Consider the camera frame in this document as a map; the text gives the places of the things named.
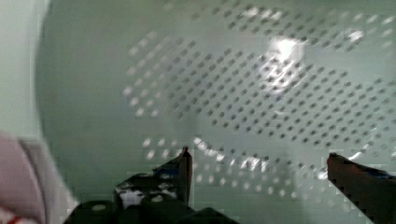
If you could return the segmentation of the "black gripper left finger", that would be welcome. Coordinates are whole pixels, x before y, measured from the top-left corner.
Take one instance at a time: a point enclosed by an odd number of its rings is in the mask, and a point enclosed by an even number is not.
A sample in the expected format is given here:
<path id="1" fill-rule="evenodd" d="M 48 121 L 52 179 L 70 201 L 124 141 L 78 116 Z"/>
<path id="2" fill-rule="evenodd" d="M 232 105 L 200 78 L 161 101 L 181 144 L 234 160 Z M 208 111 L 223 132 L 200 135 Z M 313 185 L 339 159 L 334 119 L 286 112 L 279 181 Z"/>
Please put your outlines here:
<path id="1" fill-rule="evenodd" d="M 188 147 L 172 160 L 150 173 L 132 175 L 114 189 L 114 201 L 122 209 L 140 205 L 148 197 L 167 195 L 189 203 L 192 179 L 192 155 Z"/>

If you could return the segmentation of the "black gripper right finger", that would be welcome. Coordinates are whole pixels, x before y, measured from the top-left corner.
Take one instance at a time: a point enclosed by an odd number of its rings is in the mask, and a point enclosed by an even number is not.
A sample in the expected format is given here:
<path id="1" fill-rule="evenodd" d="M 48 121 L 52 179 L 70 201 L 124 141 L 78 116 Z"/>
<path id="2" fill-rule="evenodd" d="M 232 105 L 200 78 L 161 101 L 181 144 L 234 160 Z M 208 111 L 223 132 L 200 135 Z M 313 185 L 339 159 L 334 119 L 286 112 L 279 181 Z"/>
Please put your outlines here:
<path id="1" fill-rule="evenodd" d="M 395 224 L 396 182 L 389 173 L 330 153 L 328 179 L 374 224 Z"/>

